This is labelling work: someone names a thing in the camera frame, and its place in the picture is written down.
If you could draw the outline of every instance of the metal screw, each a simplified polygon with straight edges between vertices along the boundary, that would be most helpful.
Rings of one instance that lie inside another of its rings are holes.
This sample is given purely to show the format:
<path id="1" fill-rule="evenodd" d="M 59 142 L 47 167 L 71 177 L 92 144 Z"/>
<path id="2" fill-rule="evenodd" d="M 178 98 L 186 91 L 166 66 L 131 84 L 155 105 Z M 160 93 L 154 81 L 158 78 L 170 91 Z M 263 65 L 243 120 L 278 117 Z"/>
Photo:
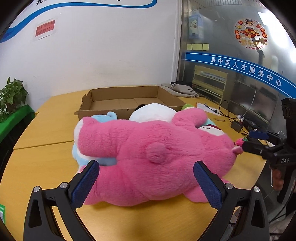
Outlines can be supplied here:
<path id="1" fill-rule="evenodd" d="M 66 188 L 67 186 L 68 186 L 68 183 L 62 183 L 62 184 L 60 185 L 60 188 L 64 189 L 64 188 Z"/>
<path id="2" fill-rule="evenodd" d="M 39 190 L 40 190 L 40 187 L 38 187 L 38 186 L 34 187 L 34 189 L 33 189 L 34 192 L 38 192 Z"/>
<path id="3" fill-rule="evenodd" d="M 260 188 L 259 187 L 254 187 L 253 188 L 255 192 L 260 192 Z"/>
<path id="4" fill-rule="evenodd" d="M 226 186 L 227 189 L 232 189 L 233 188 L 233 185 L 231 183 L 226 183 L 225 186 Z"/>

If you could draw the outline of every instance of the white plush toy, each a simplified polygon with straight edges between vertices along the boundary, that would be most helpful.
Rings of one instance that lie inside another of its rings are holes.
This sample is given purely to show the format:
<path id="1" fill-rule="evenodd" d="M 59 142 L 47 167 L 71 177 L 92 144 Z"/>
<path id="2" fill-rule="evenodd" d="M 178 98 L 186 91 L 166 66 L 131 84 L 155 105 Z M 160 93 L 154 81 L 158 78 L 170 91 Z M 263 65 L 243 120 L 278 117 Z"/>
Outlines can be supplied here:
<path id="1" fill-rule="evenodd" d="M 152 103 L 145 105 L 134 113 L 129 118 L 130 121 L 146 122 L 146 121 L 166 121 L 171 122 L 177 112 L 162 104 Z"/>

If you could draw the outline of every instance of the stuffed animal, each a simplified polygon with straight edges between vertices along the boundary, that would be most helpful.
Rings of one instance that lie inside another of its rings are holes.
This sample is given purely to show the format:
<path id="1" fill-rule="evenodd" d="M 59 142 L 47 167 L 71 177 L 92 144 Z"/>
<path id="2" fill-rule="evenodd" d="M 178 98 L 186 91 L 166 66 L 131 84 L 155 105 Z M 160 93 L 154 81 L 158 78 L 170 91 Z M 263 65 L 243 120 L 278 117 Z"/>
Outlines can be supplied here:
<path id="1" fill-rule="evenodd" d="M 118 161 L 114 166 L 100 167 L 85 204 L 105 201 L 133 206 L 180 194 L 193 202 L 207 202 L 193 175 L 194 163 L 204 161 L 211 172 L 222 178 L 242 148 L 216 126 L 196 128 L 206 120 L 206 113 L 199 108 L 177 112 L 170 123 L 99 123 L 83 118 L 74 130 L 81 153 Z"/>
<path id="2" fill-rule="evenodd" d="M 110 111 L 107 113 L 107 115 L 93 115 L 92 118 L 94 118 L 98 122 L 104 123 L 111 120 L 117 120 L 117 115 L 114 112 Z M 100 164 L 100 166 L 112 166 L 117 163 L 116 158 L 99 158 L 85 156 L 80 153 L 75 143 L 72 148 L 72 156 L 78 162 L 78 165 L 80 167 L 87 165 L 90 162 L 90 160 L 97 161 Z"/>
<path id="3" fill-rule="evenodd" d="M 182 110 L 185 110 L 188 108 L 194 108 L 194 106 L 190 105 L 190 104 L 186 104 L 182 108 Z M 140 105 L 134 111 L 134 113 L 132 113 L 129 120 L 136 121 L 139 123 L 142 123 L 145 121 L 171 122 L 176 113 L 177 112 L 170 107 L 167 107 L 162 104 L 152 103 L 152 104 L 148 104 L 148 105 Z M 209 124 L 215 125 L 214 122 L 212 122 L 210 119 L 207 119 L 207 121 L 205 123 L 203 123 L 202 126 L 206 126 Z"/>

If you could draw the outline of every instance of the cardboard box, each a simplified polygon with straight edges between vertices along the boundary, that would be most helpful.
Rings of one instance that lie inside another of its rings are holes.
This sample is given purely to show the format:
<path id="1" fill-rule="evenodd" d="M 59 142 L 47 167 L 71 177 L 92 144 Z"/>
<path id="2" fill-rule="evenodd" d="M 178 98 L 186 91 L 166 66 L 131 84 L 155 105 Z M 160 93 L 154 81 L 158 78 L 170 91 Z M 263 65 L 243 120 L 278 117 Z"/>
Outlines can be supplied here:
<path id="1" fill-rule="evenodd" d="M 85 116 L 106 115 L 109 111 L 118 119 L 128 120 L 140 104 L 159 103 L 175 111 L 185 103 L 160 86 L 125 86 L 93 89 L 84 95 L 82 104 L 75 115 L 79 120 Z"/>

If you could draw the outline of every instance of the pink strawberry toy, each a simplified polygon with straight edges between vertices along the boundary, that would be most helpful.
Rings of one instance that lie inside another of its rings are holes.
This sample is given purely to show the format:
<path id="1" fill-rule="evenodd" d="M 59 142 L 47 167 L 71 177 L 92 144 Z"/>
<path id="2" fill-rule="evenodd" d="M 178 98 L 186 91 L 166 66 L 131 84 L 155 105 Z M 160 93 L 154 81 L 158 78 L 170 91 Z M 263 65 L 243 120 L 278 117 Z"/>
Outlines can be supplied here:
<path id="1" fill-rule="evenodd" d="M 206 113 L 198 108 L 177 112 L 171 123 L 99 123 L 83 118 L 74 131 L 80 152 L 118 161 L 114 166 L 100 167 L 85 204 L 105 201 L 133 206 L 180 194 L 193 202 L 207 202 L 193 175 L 194 163 L 202 160 L 211 172 L 223 177 L 242 148 L 216 126 L 196 128 L 206 120 Z"/>

